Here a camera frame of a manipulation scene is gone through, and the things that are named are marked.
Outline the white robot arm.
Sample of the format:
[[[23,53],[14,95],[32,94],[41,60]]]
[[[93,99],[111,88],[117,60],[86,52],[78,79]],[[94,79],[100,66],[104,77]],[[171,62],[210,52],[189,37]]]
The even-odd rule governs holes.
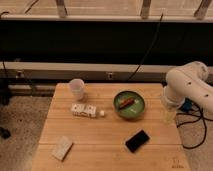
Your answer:
[[[213,87],[206,83],[208,76],[208,67],[199,61],[174,67],[167,72],[167,85],[161,95],[161,103],[166,109],[165,123],[174,121],[175,112],[186,98],[213,114]]]

